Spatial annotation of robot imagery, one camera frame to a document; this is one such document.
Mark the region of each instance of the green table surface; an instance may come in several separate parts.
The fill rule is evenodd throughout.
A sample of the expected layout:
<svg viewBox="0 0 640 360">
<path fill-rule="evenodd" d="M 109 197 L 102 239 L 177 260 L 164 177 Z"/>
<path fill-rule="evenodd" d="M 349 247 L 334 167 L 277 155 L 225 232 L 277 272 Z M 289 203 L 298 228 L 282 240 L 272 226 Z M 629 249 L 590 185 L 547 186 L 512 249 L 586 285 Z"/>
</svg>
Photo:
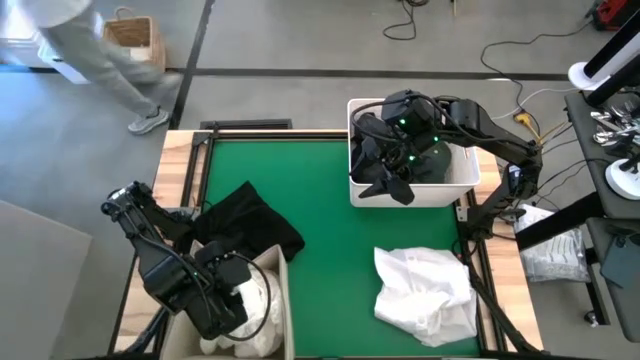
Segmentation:
<svg viewBox="0 0 640 360">
<path fill-rule="evenodd" d="M 373 249 L 450 249 L 452 207 L 356 208 L 349 201 L 345 141 L 219 141 L 206 199 L 249 180 L 306 242 L 289 264 L 296 356 L 477 355 L 477 340 L 437 348 L 375 318 L 382 281 Z"/>
</svg>

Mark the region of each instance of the table leg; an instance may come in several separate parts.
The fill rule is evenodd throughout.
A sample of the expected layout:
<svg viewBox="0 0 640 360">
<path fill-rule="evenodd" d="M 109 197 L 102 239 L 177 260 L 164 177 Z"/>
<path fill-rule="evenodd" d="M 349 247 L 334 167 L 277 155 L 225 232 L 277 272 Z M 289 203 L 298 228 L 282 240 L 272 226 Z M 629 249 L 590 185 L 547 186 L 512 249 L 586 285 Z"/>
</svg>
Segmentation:
<svg viewBox="0 0 640 360">
<path fill-rule="evenodd" d="M 584 224 L 590 217 L 602 217 L 603 215 L 604 210 L 600 197 L 598 193 L 592 192 L 548 218 L 516 233 L 518 248 L 520 251 L 528 249 Z"/>
<path fill-rule="evenodd" d="M 598 256 L 596 255 L 596 251 L 593 248 L 585 249 L 585 258 L 587 260 L 587 270 L 589 271 L 589 277 L 591 281 L 586 283 L 587 293 L 589 293 L 589 300 L 591 301 L 591 305 L 593 306 L 593 316 L 597 322 L 597 325 L 610 325 L 609 314 L 607 313 L 607 308 L 604 305 L 604 300 L 602 299 L 602 289 L 598 286 L 598 282 L 596 280 L 596 273 L 593 269 L 593 265 L 597 264 Z"/>
</svg>

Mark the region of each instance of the person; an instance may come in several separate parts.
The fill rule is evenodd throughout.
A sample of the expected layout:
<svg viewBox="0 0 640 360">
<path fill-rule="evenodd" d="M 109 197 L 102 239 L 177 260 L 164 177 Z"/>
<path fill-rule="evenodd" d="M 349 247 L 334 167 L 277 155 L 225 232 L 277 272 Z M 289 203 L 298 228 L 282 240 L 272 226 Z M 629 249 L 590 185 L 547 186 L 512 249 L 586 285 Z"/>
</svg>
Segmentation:
<svg viewBox="0 0 640 360">
<path fill-rule="evenodd" d="M 92 0 L 22 0 L 21 5 L 58 56 L 137 114 L 128 126 L 131 133 L 146 134 L 169 120 L 171 114 L 136 87 L 166 94 L 180 83 L 180 75 L 134 61 L 124 48 L 97 36 Z"/>
</svg>

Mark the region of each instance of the wicker basket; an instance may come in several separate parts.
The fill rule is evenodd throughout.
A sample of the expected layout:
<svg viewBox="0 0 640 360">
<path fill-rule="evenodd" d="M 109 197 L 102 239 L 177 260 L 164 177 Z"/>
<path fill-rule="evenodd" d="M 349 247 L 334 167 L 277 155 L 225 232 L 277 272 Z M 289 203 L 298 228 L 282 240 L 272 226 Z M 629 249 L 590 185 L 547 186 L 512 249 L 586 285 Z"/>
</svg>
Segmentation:
<svg viewBox="0 0 640 360">
<path fill-rule="evenodd" d="M 149 48 L 150 57 L 146 62 L 157 66 L 163 72 L 166 67 L 164 40 L 155 21 L 148 16 L 135 16 L 127 7 L 118 7 L 115 20 L 105 21 L 103 38 L 128 48 Z"/>
</svg>

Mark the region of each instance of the gray floor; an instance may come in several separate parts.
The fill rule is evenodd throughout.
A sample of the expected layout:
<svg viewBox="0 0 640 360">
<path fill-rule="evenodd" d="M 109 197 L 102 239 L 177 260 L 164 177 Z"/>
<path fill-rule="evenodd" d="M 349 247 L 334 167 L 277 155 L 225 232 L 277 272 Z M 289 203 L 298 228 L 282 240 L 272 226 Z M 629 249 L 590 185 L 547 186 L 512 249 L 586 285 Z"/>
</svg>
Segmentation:
<svg viewBox="0 0 640 360">
<path fill-rule="evenodd" d="M 417 8 L 417 39 L 392 41 L 382 29 L 406 21 L 395 0 L 219 0 L 198 67 L 486 71 L 479 62 L 485 45 L 570 32 L 593 1 L 458 3 L 456 18 L 445 0 Z M 486 61 L 505 72 L 565 73 L 606 39 L 585 29 L 572 38 L 494 48 Z"/>
<path fill-rule="evenodd" d="M 417 9 L 418 39 L 393 42 L 380 34 L 385 26 L 405 19 L 392 0 L 218 0 L 198 66 L 480 72 L 485 71 L 479 62 L 485 44 L 576 29 L 591 1 L 459 3 L 455 19 L 445 0 Z M 203 0 L 179 4 L 102 0 L 97 8 L 110 14 L 117 4 L 154 16 L 166 38 L 170 65 L 185 66 Z M 573 62 L 588 59 L 610 35 L 589 28 L 572 38 L 492 49 L 487 61 L 503 71 L 564 73 Z M 548 87 L 570 85 L 526 82 L 524 94 Z M 199 76 L 193 81 L 180 128 L 195 129 L 205 120 L 282 117 L 292 118 L 296 128 L 344 128 L 349 99 L 380 97 L 404 88 L 469 97 L 493 116 L 514 108 L 516 92 L 513 84 L 502 81 Z M 99 205 L 109 191 L 131 180 L 153 181 L 165 130 L 143 138 L 130 136 L 125 125 L 131 114 L 113 106 L 98 89 L 72 86 L 58 75 L 0 74 L 0 103 L 0 199 L 95 237 L 54 357 L 102 354 L 132 250 L 118 226 L 100 214 Z M 562 95 L 556 93 L 541 94 L 527 103 L 543 131 L 566 118 L 563 107 Z M 498 123 L 529 137 L 511 119 Z M 569 131 L 554 142 L 573 137 Z M 544 159 L 541 180 L 579 159 L 577 144 L 555 150 Z M 583 170 L 550 199 L 566 206 L 591 189 Z M 533 284 L 530 289 L 547 350 L 559 355 L 638 358 L 640 346 L 626 342 L 617 326 L 591 329 L 582 321 L 582 314 L 590 310 L 583 285 Z"/>
</svg>

